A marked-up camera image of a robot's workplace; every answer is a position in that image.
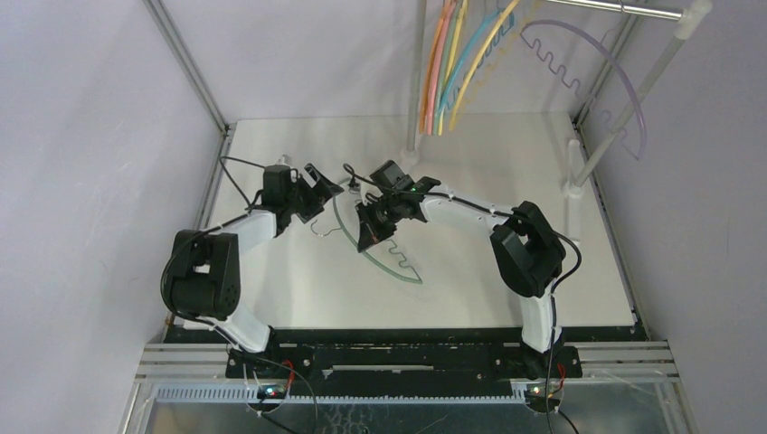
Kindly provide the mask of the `dark green plastic hanger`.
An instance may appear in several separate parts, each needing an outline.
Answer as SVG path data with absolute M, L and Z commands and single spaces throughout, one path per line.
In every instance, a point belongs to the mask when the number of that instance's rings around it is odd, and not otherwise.
M 361 195 L 361 187 L 356 182 L 353 182 L 350 176 L 341 178 L 338 183 L 341 185 L 343 191 L 346 194 L 350 194 L 354 200 L 354 205 L 362 202 L 363 196 Z M 334 234 L 335 232 L 342 233 L 349 244 L 354 248 L 358 247 L 358 241 L 350 231 L 349 226 L 346 224 L 344 217 L 341 215 L 341 207 L 338 204 L 338 197 L 335 197 L 331 201 L 332 211 L 336 225 L 326 231 L 318 231 L 316 229 L 317 218 L 309 224 L 311 233 L 319 239 L 324 239 Z M 391 278 L 401 281 L 408 285 L 423 285 L 424 280 L 421 277 L 419 271 L 411 264 L 408 256 L 402 251 L 399 245 L 394 240 L 388 240 L 383 243 L 384 251 L 387 254 L 387 258 L 392 262 L 391 264 L 380 260 L 374 254 L 369 251 L 361 253 L 363 258 L 371 263 L 373 266 L 381 270 L 383 273 Z

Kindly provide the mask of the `pink plastic hanger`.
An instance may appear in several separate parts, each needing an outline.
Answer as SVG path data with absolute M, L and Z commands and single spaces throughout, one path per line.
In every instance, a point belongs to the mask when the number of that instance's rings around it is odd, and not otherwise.
M 429 91 L 429 104 L 427 109 L 427 117 L 426 117 L 426 135 L 431 135 L 434 128 L 434 120 L 432 119 L 432 111 L 433 111 L 433 105 L 434 105 L 434 99 L 435 99 L 435 93 L 436 93 L 436 86 L 438 81 L 438 70 L 440 68 L 440 52 L 442 50 L 442 38 L 444 37 L 445 31 L 447 30 L 447 24 L 446 24 L 446 18 L 450 15 L 450 9 L 451 4 L 449 5 L 449 8 L 447 10 L 447 14 L 445 16 L 443 26 L 441 28 L 440 32 L 440 38 L 437 43 L 437 51 L 436 56 L 434 58 L 434 64 L 433 64 L 433 71 L 431 75 L 431 85 L 430 85 L 430 91 Z

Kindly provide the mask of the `teal plastic hanger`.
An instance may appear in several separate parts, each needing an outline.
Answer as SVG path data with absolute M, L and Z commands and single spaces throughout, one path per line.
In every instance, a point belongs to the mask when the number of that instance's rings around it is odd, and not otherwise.
M 447 104 L 444 109 L 443 119 L 446 119 L 447 114 L 453 110 L 455 103 L 458 101 L 459 93 L 463 89 L 463 81 L 467 77 L 469 77 L 470 80 L 473 79 L 475 72 L 470 72 L 469 68 L 474 57 L 478 53 L 480 54 L 477 67 L 477 70 L 479 70 L 491 56 L 496 47 L 514 30 L 516 18 L 515 13 L 511 12 L 498 27 L 496 33 L 490 39 L 488 46 L 481 49 L 483 42 L 480 38 L 489 35 L 492 26 L 497 22 L 501 15 L 502 12 L 500 10 L 494 14 L 487 15 L 479 25 L 478 29 L 469 37 L 463 50 L 460 52 L 458 59 L 455 60 L 454 70 L 450 76 L 450 88 L 447 95 Z

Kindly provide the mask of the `pale yellow plastic hanger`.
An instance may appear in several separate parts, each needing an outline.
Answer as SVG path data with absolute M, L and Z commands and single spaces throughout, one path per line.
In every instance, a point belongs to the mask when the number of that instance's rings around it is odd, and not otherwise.
M 542 1 L 508 1 L 483 19 L 464 47 L 467 55 L 459 63 L 463 75 L 449 86 L 451 94 L 443 110 L 445 115 L 450 115 L 448 131 L 456 128 L 479 90 L 486 86 L 489 75 L 520 38 L 522 27 L 536 18 L 542 5 Z

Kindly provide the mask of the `light green plastic hanger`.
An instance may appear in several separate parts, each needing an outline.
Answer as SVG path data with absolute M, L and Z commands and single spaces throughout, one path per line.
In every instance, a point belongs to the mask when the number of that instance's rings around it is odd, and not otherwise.
M 452 41 L 454 39 L 454 33 L 457 26 L 457 21 L 462 8 L 462 1 L 452 1 L 450 9 L 450 15 L 446 18 L 447 30 L 442 38 L 442 50 L 440 52 L 440 68 L 438 70 L 438 81 L 436 86 L 436 93 L 432 111 L 432 119 L 437 122 L 440 113 L 441 95 L 444 91 L 444 87 L 447 81 L 450 51 Z

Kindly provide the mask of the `orange plastic hanger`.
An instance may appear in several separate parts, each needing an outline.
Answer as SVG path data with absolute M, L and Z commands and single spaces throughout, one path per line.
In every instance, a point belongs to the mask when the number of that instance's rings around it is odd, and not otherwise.
M 427 109 L 429 104 L 429 91 L 430 91 L 430 85 L 431 85 L 431 75 L 433 71 L 434 58 L 436 56 L 437 43 L 440 38 L 441 28 L 443 26 L 443 22 L 447 14 L 449 5 L 450 5 L 450 1 L 442 2 L 440 15 L 434 27 L 434 35 L 432 37 L 431 49 L 430 49 L 430 54 L 429 54 L 428 63 L 427 63 L 427 72 L 425 74 L 423 89 L 422 89 L 421 109 L 420 109 L 420 116 L 419 116 L 419 133 L 420 134 L 426 133 L 426 123 L 427 123 L 426 117 L 427 117 Z

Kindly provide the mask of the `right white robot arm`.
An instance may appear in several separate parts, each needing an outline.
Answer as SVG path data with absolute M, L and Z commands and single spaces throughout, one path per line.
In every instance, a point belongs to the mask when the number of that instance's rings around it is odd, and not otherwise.
M 367 177 L 351 165 L 344 169 L 353 180 L 377 191 L 355 207 L 358 252 L 392 238 L 402 220 L 446 225 L 487 240 L 503 282 L 520 299 L 524 367 L 532 375 L 545 376 L 557 366 L 554 344 L 561 329 L 553 292 L 566 253 L 561 235 L 535 203 L 503 208 L 472 200 L 436 178 L 413 180 L 393 160 Z

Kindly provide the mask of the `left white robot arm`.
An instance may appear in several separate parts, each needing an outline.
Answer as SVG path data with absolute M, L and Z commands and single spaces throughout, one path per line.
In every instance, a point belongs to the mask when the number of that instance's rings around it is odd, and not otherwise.
M 269 344 L 272 329 L 241 299 L 241 256 L 284 233 L 292 219 L 318 217 L 343 188 L 312 164 L 262 167 L 262 187 L 245 200 L 242 214 L 205 230 L 181 230 L 160 278 L 166 308 L 186 321 L 217 331 L 262 377 L 276 374 L 281 350 Z

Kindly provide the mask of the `small circuit board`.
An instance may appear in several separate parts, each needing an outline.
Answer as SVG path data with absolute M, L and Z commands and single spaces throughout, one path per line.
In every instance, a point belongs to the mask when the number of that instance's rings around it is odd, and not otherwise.
M 278 385 L 267 385 L 260 387 L 257 391 L 257 401 L 267 400 L 283 400 L 288 394 L 288 390 L 285 387 Z
M 547 391 L 544 387 L 534 386 L 525 392 L 525 397 L 528 400 L 541 400 L 545 401 L 553 397 L 550 391 Z

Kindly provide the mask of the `right small circuit board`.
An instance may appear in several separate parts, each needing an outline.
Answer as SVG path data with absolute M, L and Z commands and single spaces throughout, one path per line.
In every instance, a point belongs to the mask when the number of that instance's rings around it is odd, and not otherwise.
M 553 397 L 550 391 L 547 391 L 544 387 L 534 386 L 525 392 L 525 397 L 528 400 L 541 400 L 545 401 Z

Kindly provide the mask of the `white clothes rack left post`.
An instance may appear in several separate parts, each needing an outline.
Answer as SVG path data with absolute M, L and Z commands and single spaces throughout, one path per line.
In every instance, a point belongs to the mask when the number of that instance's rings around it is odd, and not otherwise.
M 421 71 L 424 45 L 424 29 L 426 22 L 428 2 L 420 0 L 416 2 L 416 14 L 412 28 L 412 67 L 410 73 L 410 90 L 407 113 L 407 131 L 404 147 L 401 152 L 402 165 L 410 170 L 419 161 L 420 154 L 418 145 L 419 103 L 421 101 Z

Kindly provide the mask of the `left aluminium frame profile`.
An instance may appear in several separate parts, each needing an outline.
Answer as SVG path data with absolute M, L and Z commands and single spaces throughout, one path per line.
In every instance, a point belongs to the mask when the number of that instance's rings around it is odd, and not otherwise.
M 213 148 L 214 153 L 208 158 L 209 169 L 205 177 L 203 195 L 193 223 L 194 228 L 201 229 L 210 221 L 210 208 L 212 207 L 213 196 L 215 189 L 220 184 L 222 174 L 218 157 L 221 156 L 228 146 L 230 126 L 225 120 L 218 103 L 215 101 L 204 75 L 188 48 L 166 3 L 160 0 L 143 0 L 142 4 L 162 35 L 167 48 L 173 55 L 180 71 L 185 76 L 190 89 L 215 127 L 216 141 Z M 150 388 L 137 382 L 134 383 L 128 396 L 128 402 L 124 409 L 118 432 L 139 433 L 142 431 L 146 426 L 152 405 L 153 399 L 150 397 Z

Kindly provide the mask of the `aluminium frame profile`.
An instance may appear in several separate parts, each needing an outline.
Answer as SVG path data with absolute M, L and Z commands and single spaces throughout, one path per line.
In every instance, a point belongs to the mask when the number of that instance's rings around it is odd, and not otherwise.
M 629 2 L 659 6 L 652 1 Z M 620 65 L 620 58 L 628 50 L 633 34 L 640 27 L 642 20 L 656 19 L 630 14 L 620 14 L 620 16 L 617 27 L 612 32 L 614 38 L 611 44 L 599 43 L 596 47 L 603 58 L 603 62 L 581 108 L 573 118 L 573 127 L 582 139 L 581 151 L 585 158 L 589 157 L 590 153 L 608 135 L 620 115 L 616 116 L 614 120 L 607 120 L 605 116 L 596 113 L 594 105 L 599 103 L 608 82 L 612 79 L 618 79 L 624 87 L 621 80 L 627 78 L 629 85 L 631 85 L 628 73 Z M 587 349 L 597 351 L 600 357 L 597 363 L 589 365 L 588 380 L 589 382 L 602 381 L 622 385 L 632 390 L 637 390 L 642 384 L 650 384 L 653 387 L 654 397 L 658 399 L 665 431 L 667 433 L 695 433 L 697 431 L 696 423 L 689 413 L 687 397 L 670 346 L 666 341 L 652 341 L 652 334 L 644 322 L 642 305 L 632 286 L 630 271 L 616 238 L 596 168 L 586 183 L 590 183 L 596 193 L 612 251 L 618 263 L 622 283 L 630 298 L 632 312 L 636 319 L 634 328 L 639 331 L 639 340 L 632 341 L 625 338 L 617 342 L 587 343 Z
M 180 71 L 185 76 L 190 89 L 215 127 L 216 141 L 213 148 L 214 153 L 208 158 L 209 169 L 205 177 L 203 195 L 193 223 L 194 228 L 201 229 L 210 221 L 210 208 L 212 207 L 213 196 L 215 189 L 220 184 L 222 174 L 218 157 L 221 156 L 228 146 L 230 126 L 225 120 L 218 103 L 215 101 L 204 75 L 188 48 L 166 3 L 160 0 L 143 0 L 142 4 L 162 35 L 167 48 L 173 55 Z M 139 433 L 142 431 L 146 426 L 152 405 L 153 399 L 150 397 L 150 388 L 137 382 L 134 383 L 128 396 L 128 402 L 124 409 L 118 432 Z

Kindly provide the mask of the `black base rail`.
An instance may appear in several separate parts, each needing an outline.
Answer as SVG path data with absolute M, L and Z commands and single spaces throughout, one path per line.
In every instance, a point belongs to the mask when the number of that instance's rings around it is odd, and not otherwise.
M 540 354 L 516 328 L 459 330 L 277 330 L 263 353 L 248 353 L 210 332 L 175 329 L 146 347 L 139 372 L 184 382 L 296 384 L 312 396 L 329 392 L 498 392 L 499 382 L 558 388 L 589 381 L 599 355 L 589 342 L 629 338 L 625 327 L 566 328 Z

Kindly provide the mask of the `right aluminium frame profile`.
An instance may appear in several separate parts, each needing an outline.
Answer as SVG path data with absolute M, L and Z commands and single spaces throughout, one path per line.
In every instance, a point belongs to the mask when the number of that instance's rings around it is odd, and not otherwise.
M 652 1 L 629 2 L 659 6 Z M 607 120 L 605 116 L 596 113 L 594 105 L 599 103 L 608 82 L 612 79 L 618 79 L 624 87 L 621 80 L 627 78 L 629 85 L 631 85 L 628 73 L 620 65 L 620 58 L 628 50 L 633 34 L 640 27 L 642 20 L 656 19 L 630 14 L 620 14 L 620 16 L 617 27 L 612 32 L 614 38 L 611 44 L 599 43 L 596 47 L 603 58 L 603 62 L 581 108 L 573 118 L 573 127 L 582 139 L 581 151 L 585 158 L 589 157 L 590 153 L 608 135 L 620 115 L 616 116 L 614 120 Z M 588 380 L 589 382 L 602 381 L 622 385 L 632 390 L 637 390 L 642 384 L 650 384 L 653 387 L 654 397 L 658 399 L 665 431 L 667 433 L 695 433 L 697 431 L 696 423 L 689 413 L 687 397 L 670 346 L 666 341 L 652 341 L 652 334 L 644 322 L 642 305 L 632 286 L 630 271 L 616 238 L 596 168 L 586 183 L 590 183 L 596 193 L 612 251 L 618 263 L 622 283 L 630 298 L 632 312 L 636 319 L 634 328 L 639 331 L 639 340 L 632 341 L 625 338 L 617 342 L 587 343 L 587 349 L 597 351 L 600 357 L 597 363 L 589 365 Z

